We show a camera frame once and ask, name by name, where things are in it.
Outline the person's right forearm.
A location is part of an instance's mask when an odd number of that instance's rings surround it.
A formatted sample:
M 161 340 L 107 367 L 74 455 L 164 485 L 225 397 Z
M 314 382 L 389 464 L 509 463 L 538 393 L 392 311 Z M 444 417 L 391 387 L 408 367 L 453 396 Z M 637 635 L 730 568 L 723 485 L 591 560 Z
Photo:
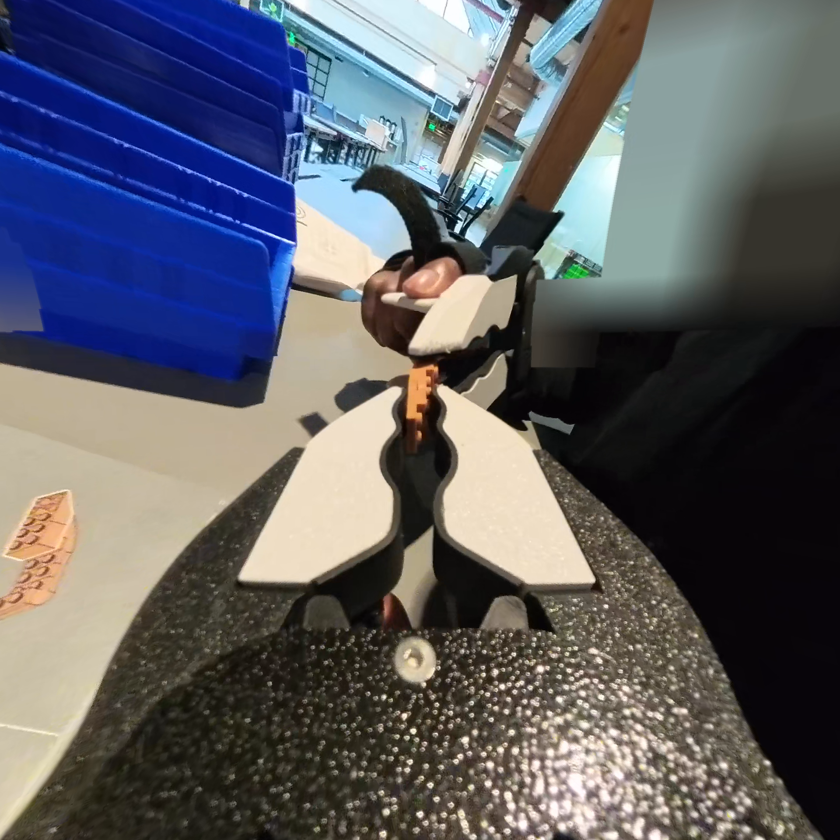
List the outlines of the person's right forearm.
M 572 471 L 649 467 L 719 403 L 727 341 L 711 330 L 604 333 L 592 367 L 537 369 L 529 409 L 572 427 L 546 449 Z

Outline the blue plastic bin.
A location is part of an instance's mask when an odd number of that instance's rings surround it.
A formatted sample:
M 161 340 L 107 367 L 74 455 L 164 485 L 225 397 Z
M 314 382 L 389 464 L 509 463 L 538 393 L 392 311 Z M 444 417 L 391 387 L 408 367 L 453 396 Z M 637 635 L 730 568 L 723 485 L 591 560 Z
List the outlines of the blue plastic bin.
M 295 246 L 2 146 L 2 323 L 236 381 L 277 352 Z

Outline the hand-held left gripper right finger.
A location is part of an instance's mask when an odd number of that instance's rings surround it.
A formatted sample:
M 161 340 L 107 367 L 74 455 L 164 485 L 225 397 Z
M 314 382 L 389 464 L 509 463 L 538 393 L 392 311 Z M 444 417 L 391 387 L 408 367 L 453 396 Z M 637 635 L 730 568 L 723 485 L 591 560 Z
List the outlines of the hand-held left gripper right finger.
M 441 385 L 437 430 L 449 468 L 434 500 L 436 535 L 455 556 L 524 592 L 596 583 L 534 449 L 485 408 Z

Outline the slim wooden post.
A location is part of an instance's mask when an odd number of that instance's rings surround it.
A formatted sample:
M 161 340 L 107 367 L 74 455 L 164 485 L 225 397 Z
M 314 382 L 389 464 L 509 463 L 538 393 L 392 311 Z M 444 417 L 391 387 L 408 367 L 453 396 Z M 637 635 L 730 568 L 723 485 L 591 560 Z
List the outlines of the slim wooden post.
M 441 165 L 441 173 L 448 177 L 446 185 L 458 180 L 469 168 L 469 161 L 487 126 L 490 113 L 497 101 L 502 85 L 525 39 L 532 18 L 533 8 L 527 3 L 515 3 L 512 22 L 504 29 L 502 48 L 492 68 L 483 70 L 476 79 L 466 110 L 458 118 Z

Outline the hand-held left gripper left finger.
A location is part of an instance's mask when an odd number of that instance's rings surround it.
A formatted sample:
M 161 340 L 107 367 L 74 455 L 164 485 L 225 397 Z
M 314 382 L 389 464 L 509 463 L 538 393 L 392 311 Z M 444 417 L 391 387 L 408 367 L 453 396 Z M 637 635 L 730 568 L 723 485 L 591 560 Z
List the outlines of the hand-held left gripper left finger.
M 400 504 L 386 474 L 401 431 L 393 385 L 326 426 L 304 448 L 238 574 L 243 585 L 322 583 L 396 534 Z

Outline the black office chair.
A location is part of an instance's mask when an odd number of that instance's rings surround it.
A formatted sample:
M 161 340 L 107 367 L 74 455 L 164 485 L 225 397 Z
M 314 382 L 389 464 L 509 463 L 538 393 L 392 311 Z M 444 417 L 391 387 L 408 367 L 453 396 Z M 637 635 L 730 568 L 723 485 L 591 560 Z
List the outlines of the black office chair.
M 537 255 L 563 217 L 563 211 L 540 209 L 519 196 L 484 237 L 479 249 L 490 257 L 496 247 L 520 246 Z

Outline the grey instruction booklet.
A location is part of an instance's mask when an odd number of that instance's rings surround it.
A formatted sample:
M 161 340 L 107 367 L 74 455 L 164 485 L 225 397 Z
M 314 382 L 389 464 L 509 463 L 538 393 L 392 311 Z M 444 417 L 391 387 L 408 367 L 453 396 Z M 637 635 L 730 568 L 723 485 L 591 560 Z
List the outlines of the grey instruction booklet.
M 68 750 L 147 595 L 225 502 L 2 426 L 3 832 Z

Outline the grey desk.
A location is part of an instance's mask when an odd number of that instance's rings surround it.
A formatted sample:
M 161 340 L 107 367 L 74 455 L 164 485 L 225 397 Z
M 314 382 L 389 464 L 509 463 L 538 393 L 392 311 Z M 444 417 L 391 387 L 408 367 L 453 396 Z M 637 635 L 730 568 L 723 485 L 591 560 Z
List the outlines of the grey desk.
M 543 595 L 494 582 L 436 535 L 434 500 L 448 472 L 436 392 L 429 436 L 386 474 L 400 504 L 392 541 L 322 583 L 238 582 L 304 448 L 291 408 L 241 409 L 112 383 L 2 374 L 2 421 L 35 402 L 47 419 L 26 433 L 218 493 L 223 509 L 147 595 L 91 708 L 56 768 L 2 838 L 313 838 L 360 818 L 365 832 L 439 800 L 480 804 L 470 761 L 484 770 L 508 747 L 484 685 L 507 690 L 516 669 L 491 654 L 467 664 L 461 642 L 547 640 Z M 413 629 L 382 629 L 393 592 Z

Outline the silver ventilation duct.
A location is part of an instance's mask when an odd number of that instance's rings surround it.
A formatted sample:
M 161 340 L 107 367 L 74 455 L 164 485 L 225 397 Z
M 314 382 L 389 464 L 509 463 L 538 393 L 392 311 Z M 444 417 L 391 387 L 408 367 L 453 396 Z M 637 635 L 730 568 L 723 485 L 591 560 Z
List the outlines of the silver ventilation duct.
M 541 81 L 561 81 L 565 70 L 556 56 L 585 31 L 598 14 L 602 1 L 573 1 L 531 47 L 528 63 Z

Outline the orange toy brick plate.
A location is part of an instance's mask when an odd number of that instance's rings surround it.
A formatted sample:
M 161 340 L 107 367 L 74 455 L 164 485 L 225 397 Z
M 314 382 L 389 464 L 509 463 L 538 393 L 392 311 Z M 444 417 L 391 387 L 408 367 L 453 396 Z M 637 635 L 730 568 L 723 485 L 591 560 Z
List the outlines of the orange toy brick plate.
M 429 417 L 438 383 L 437 364 L 416 364 L 408 373 L 405 390 L 405 450 L 415 455 L 429 436 Z

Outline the person's right hand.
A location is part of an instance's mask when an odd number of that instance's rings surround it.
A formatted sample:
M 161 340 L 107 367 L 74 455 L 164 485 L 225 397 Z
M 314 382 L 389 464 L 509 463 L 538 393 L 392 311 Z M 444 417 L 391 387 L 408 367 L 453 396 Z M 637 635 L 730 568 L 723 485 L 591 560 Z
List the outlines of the person's right hand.
M 389 258 L 364 284 L 360 315 L 365 330 L 382 347 L 408 355 L 408 347 L 422 314 L 383 301 L 385 295 L 402 292 L 407 298 L 438 298 L 463 274 L 463 267 L 445 255 L 415 267 L 410 252 Z

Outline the wooden pillar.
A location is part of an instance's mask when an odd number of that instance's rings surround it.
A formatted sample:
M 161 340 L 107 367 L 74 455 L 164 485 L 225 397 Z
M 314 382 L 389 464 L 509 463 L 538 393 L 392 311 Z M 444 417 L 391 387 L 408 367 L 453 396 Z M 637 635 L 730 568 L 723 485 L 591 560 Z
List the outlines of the wooden pillar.
M 638 63 L 652 1 L 606 1 L 513 179 L 507 203 L 551 211 Z

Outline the person's black jacket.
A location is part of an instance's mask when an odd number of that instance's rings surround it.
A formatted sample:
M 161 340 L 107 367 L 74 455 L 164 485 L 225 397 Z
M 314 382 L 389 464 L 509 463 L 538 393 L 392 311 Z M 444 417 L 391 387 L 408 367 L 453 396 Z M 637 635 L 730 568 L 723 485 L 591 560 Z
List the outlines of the person's black jacket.
M 633 474 L 567 469 L 675 580 L 762 751 L 838 838 L 838 327 L 721 331 L 699 426 Z

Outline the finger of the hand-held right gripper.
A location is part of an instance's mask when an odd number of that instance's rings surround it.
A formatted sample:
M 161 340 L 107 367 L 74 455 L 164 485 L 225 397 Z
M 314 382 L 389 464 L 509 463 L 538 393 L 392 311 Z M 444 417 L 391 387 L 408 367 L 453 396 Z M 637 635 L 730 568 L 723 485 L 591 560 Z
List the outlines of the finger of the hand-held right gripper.
M 423 316 L 408 347 L 410 358 L 433 358 L 465 350 L 492 329 L 506 328 L 517 296 L 518 279 L 462 276 L 437 298 L 412 299 L 402 292 L 384 302 Z
M 493 354 L 456 386 L 456 393 L 488 410 L 508 387 L 508 356 Z

